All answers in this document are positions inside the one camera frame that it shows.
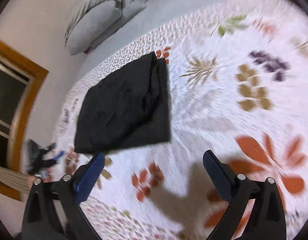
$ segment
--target orange flower pattern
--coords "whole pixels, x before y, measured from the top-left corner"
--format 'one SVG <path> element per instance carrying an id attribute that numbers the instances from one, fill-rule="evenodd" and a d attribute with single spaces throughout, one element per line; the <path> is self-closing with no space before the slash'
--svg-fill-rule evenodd
<path id="1" fill-rule="evenodd" d="M 151 194 L 150 187 L 158 187 L 163 181 L 164 175 L 155 163 L 151 163 L 148 169 L 142 170 L 139 177 L 134 173 L 132 176 L 132 185 L 138 191 L 136 194 L 137 200 L 143 202 L 144 198 Z"/>
<path id="2" fill-rule="evenodd" d="M 170 60 L 168 59 L 168 56 L 170 55 L 170 50 L 171 47 L 165 47 L 165 49 L 163 49 L 163 51 L 161 49 L 156 51 L 156 57 L 157 58 L 165 58 L 165 62 L 166 64 L 168 64 L 170 62 Z"/>
<path id="3" fill-rule="evenodd" d="M 70 147 L 66 153 L 67 159 L 65 161 L 65 173 L 73 175 L 78 169 L 79 154 L 74 152 L 74 148 Z"/>
<path id="4" fill-rule="evenodd" d="M 289 193 L 297 195 L 303 192 L 305 188 L 305 182 L 302 177 L 297 175 L 286 175 L 283 167 L 286 166 L 290 169 L 298 168 L 302 166 L 306 160 L 306 155 L 300 152 L 302 138 L 300 136 L 295 137 L 286 148 L 284 153 L 284 164 L 275 158 L 275 152 L 272 140 L 269 135 L 264 133 L 264 146 L 265 150 L 260 144 L 252 137 L 241 136 L 236 138 L 236 142 L 241 148 L 242 152 L 251 158 L 256 164 L 245 160 L 232 160 L 228 165 L 235 173 L 244 173 L 246 175 L 255 174 L 262 171 L 273 174 L 273 178 L 276 180 L 278 191 L 281 196 L 283 206 L 285 207 L 284 195 L 281 191 L 279 180 L 281 179 L 283 185 Z M 218 195 L 216 189 L 206 194 L 207 199 L 212 203 L 220 203 L 222 199 Z M 205 222 L 205 227 L 214 227 L 218 224 L 222 218 L 225 208 L 212 214 Z M 235 232 L 235 235 L 246 225 L 250 212 L 245 212 L 239 226 Z"/>
<path id="5" fill-rule="evenodd" d="M 52 182 L 52 169 L 51 168 L 46 169 L 46 177 L 42 178 L 42 180 L 44 183 Z"/>
<path id="6" fill-rule="evenodd" d="M 264 37 L 268 35 L 271 38 L 270 41 L 272 41 L 277 34 L 276 26 L 271 23 L 264 22 L 262 18 L 253 21 L 251 24 L 256 28 L 256 30 L 262 31 Z"/>

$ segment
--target floral bedspread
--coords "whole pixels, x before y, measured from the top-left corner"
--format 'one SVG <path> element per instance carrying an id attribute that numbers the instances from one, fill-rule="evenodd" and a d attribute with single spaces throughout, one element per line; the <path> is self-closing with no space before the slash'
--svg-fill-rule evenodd
<path id="1" fill-rule="evenodd" d="M 96 231 L 102 239 L 206 239 L 227 208 L 202 164 L 212 149 L 235 172 L 276 180 L 292 239 L 308 218 L 308 18 L 285 0 L 200 9 L 102 62 L 67 95 L 54 137 L 67 155 L 53 180 L 89 161 L 73 152 L 88 89 L 153 50 L 168 64 L 172 139 L 107 154 L 81 204 Z"/>

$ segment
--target wooden window frame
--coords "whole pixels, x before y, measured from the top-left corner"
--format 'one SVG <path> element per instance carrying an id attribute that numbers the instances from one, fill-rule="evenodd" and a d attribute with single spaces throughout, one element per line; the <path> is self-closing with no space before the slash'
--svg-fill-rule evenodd
<path id="1" fill-rule="evenodd" d="M 19 113 L 19 121 L 15 128 L 15 140 L 13 148 L 11 149 L 11 155 L 7 160 L 8 168 L 10 170 L 20 171 L 21 149 L 27 120 L 29 118 L 35 98 L 49 72 L 34 62 L 30 61 L 26 57 L 22 56 L 18 52 L 14 51 L 1 41 L 0 54 L 8 59 L 11 63 L 15 64 L 19 69 L 33 76 L 33 80 L 27 91 L 27 95 L 24 98 L 22 110 Z M 20 192 L 11 187 L 8 187 L 2 182 L 0 182 L 0 193 L 7 197 L 21 201 Z"/>

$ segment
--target folded black fabric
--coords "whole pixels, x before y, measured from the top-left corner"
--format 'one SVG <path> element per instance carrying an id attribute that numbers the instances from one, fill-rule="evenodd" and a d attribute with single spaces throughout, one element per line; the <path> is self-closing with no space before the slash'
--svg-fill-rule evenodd
<path id="1" fill-rule="evenodd" d="M 152 52 L 89 89 L 78 117 L 75 152 L 94 154 L 169 139 L 166 63 Z"/>

